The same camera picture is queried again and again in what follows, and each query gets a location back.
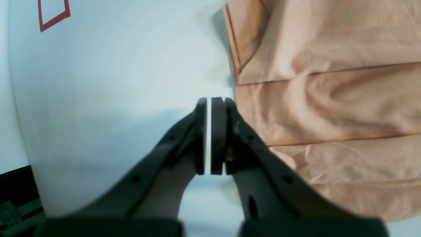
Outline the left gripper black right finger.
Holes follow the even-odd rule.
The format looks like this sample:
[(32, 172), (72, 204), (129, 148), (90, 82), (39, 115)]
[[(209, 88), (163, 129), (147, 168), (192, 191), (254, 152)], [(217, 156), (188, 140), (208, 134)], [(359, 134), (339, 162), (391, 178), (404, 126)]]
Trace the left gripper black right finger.
[(211, 173), (233, 177), (244, 222), (239, 237), (388, 237), (379, 218), (332, 204), (269, 150), (235, 102), (211, 99)]

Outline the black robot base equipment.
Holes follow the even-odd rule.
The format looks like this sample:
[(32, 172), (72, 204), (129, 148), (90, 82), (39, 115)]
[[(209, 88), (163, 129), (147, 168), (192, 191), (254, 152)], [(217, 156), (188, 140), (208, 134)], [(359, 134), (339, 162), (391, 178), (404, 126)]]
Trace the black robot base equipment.
[(0, 235), (33, 237), (46, 219), (30, 165), (0, 176)]

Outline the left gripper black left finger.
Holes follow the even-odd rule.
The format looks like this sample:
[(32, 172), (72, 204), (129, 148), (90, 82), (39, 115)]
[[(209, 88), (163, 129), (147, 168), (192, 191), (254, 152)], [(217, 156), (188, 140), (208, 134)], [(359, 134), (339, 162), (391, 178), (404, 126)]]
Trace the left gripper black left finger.
[(205, 171), (207, 100), (174, 124), (124, 178), (84, 208), (47, 219), (36, 237), (184, 237), (185, 189)]

